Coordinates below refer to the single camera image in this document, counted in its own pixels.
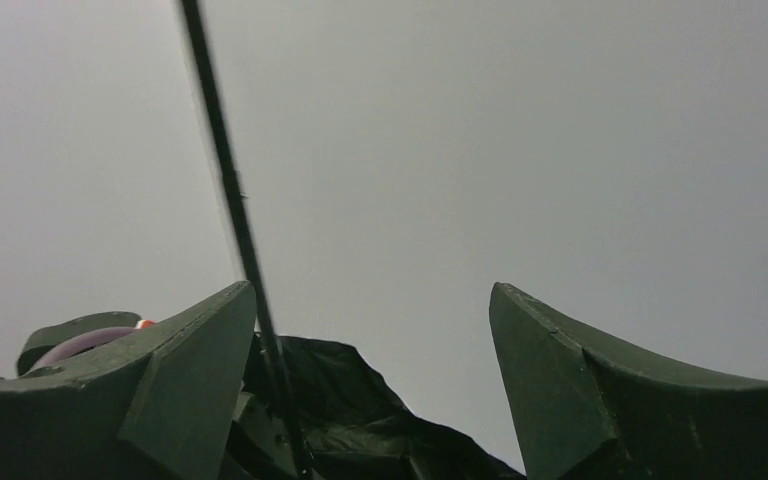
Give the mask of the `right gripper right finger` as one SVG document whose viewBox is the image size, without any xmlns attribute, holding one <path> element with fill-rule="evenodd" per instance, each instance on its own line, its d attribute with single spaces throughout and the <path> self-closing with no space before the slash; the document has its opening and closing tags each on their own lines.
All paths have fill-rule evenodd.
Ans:
<svg viewBox="0 0 768 480">
<path fill-rule="evenodd" d="M 768 479 L 768 380 L 678 361 L 507 283 L 489 323 L 531 479 Z"/>
</svg>

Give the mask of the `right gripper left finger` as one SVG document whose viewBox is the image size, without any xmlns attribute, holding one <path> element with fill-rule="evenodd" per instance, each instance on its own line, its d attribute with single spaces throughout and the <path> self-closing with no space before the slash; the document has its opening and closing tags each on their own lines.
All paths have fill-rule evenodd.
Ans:
<svg viewBox="0 0 768 480">
<path fill-rule="evenodd" d="M 237 282 L 156 325 L 0 378 L 0 479 L 217 479 L 256 296 Z"/>
</svg>

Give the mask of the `lavender folding umbrella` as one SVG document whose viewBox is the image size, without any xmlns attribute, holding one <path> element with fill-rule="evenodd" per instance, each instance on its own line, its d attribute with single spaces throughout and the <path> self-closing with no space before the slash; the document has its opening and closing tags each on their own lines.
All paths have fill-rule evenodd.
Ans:
<svg viewBox="0 0 768 480">
<path fill-rule="evenodd" d="M 298 472 L 305 479 L 314 469 L 327 479 L 523 478 L 469 436 L 412 413 L 355 347 L 276 333 L 201 5 L 182 1 L 179 6 L 232 235 L 255 291 L 260 330 L 253 337 L 244 389 L 284 421 L 291 451 L 302 463 Z"/>
</svg>

